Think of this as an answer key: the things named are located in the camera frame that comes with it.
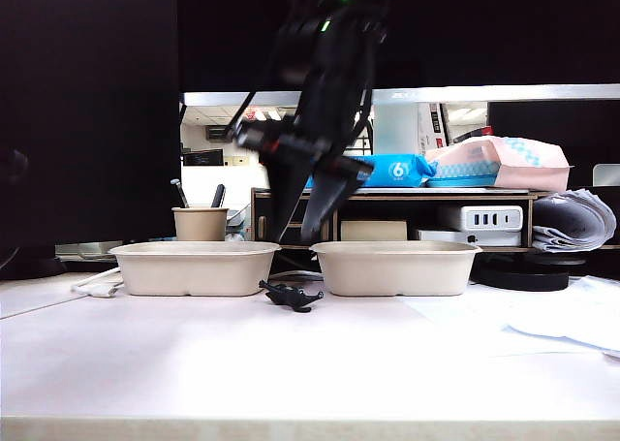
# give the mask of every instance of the paper cup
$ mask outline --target paper cup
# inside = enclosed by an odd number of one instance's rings
[[[227,208],[172,209],[177,240],[224,240]]]

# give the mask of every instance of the rectangular bowl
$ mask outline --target rectangular bowl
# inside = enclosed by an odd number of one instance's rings
[[[116,247],[129,294],[137,296],[249,296],[269,276],[271,242],[168,241]]]
[[[315,244],[327,288],[338,296],[462,294],[477,246],[458,242],[338,241]]]

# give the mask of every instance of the white power strip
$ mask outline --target white power strip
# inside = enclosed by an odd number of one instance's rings
[[[414,230],[418,240],[447,240],[484,247],[519,247],[520,232],[507,231],[449,231],[449,230]]]
[[[518,205],[440,206],[441,225],[457,231],[521,231],[523,209]]]

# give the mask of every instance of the white paper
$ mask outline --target white paper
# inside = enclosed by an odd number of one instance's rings
[[[546,252],[588,251],[613,237],[611,209],[585,189],[567,191],[534,202],[534,242]]]
[[[446,345],[464,356],[596,352],[574,342],[533,337],[510,328],[514,301],[537,294],[471,284],[462,296],[398,299],[433,322]]]
[[[467,352],[499,357],[620,352],[620,282],[586,276],[556,292],[472,284],[462,296],[399,298]]]

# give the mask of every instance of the black monitor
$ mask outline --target black monitor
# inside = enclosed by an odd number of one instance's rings
[[[178,3],[181,89],[247,91],[291,0]],[[393,0],[376,86],[620,82],[617,11],[617,0]]]
[[[176,42],[176,0],[0,0],[0,250],[173,234]]]
[[[488,122],[497,136],[555,143],[573,166],[570,187],[591,186],[599,163],[620,162],[619,100],[496,102]]]

